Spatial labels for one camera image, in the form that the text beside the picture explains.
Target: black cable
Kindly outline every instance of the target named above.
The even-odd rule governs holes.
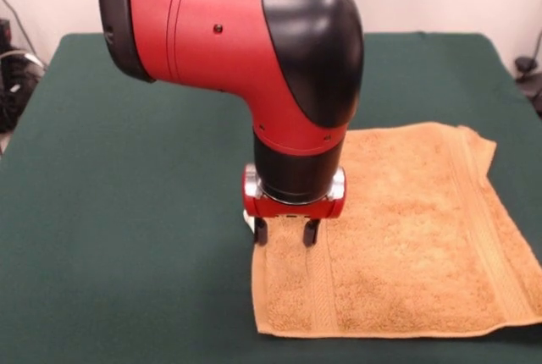
[[[20,30],[23,32],[23,36],[25,36],[26,41],[28,42],[28,45],[33,53],[37,53],[36,49],[34,48],[34,45],[32,45],[32,41],[28,37],[28,34],[26,34],[25,27],[23,26],[23,23],[21,23],[19,15],[15,11],[15,8],[11,4],[9,4],[8,0],[2,0],[3,3],[6,5],[6,7],[11,11],[15,17],[15,21],[17,21],[17,24],[19,25]]]
[[[536,48],[534,49],[533,59],[539,56],[540,43],[542,42],[542,30],[540,30],[539,38],[536,41]]]

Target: green felt surface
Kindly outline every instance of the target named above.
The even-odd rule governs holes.
[[[366,43],[351,127],[435,120],[496,140],[491,181],[542,260],[542,124],[490,42]],[[129,79],[100,36],[64,38],[0,162],[0,362],[542,362],[540,326],[464,340],[258,335],[241,216],[251,161],[241,100]]]

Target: table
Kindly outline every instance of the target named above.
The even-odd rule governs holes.
[[[498,142],[490,179],[542,261],[542,124],[490,41],[367,35],[351,127],[429,120]],[[66,36],[0,162],[0,361],[542,362],[540,326],[464,340],[258,335],[241,213],[251,160],[240,99],[129,79],[101,36]]]

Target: orange towel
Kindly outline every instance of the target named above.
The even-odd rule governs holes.
[[[469,337],[542,322],[542,269],[486,177],[496,145],[466,127],[350,131],[343,215],[268,221],[256,245],[259,333]]]

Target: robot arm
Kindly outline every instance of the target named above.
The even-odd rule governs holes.
[[[252,216],[339,216],[340,152],[363,66],[353,0],[100,0],[100,9],[108,50],[127,75],[246,102]]]

